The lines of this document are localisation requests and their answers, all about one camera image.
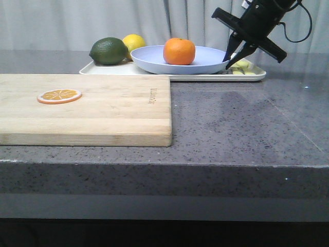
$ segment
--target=countertop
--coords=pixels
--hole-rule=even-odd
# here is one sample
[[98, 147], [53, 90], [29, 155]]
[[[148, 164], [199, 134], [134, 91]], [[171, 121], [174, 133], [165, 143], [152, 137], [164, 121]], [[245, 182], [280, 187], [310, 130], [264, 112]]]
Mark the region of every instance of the countertop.
[[[0, 146], [0, 218], [329, 221], [329, 55], [258, 51], [259, 82], [171, 82], [173, 144]], [[87, 51], [1, 50], [78, 74]]]

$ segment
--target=lemon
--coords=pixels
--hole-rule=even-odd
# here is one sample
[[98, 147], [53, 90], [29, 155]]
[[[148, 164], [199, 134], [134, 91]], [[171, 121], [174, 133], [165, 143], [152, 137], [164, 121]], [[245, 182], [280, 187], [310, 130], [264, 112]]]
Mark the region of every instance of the lemon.
[[115, 65], [120, 63], [127, 54], [127, 47], [122, 40], [107, 37], [98, 40], [89, 53], [95, 63], [102, 65]]
[[128, 48], [128, 52], [126, 54], [126, 58], [132, 59], [130, 56], [130, 53], [137, 48], [144, 47], [146, 46], [145, 40], [143, 39], [142, 36], [138, 34], [129, 34], [126, 37], [122, 39], [123, 43], [126, 45]]

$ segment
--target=plate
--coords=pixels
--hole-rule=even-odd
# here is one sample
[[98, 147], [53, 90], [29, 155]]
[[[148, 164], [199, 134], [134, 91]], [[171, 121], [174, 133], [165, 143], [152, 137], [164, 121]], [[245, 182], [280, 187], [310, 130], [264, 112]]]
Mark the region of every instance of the plate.
[[195, 59], [190, 65], [167, 64], [163, 59], [163, 45], [145, 46], [131, 52], [134, 63], [141, 69], [164, 75], [214, 74], [225, 69], [228, 61], [222, 62], [222, 50], [196, 46]]

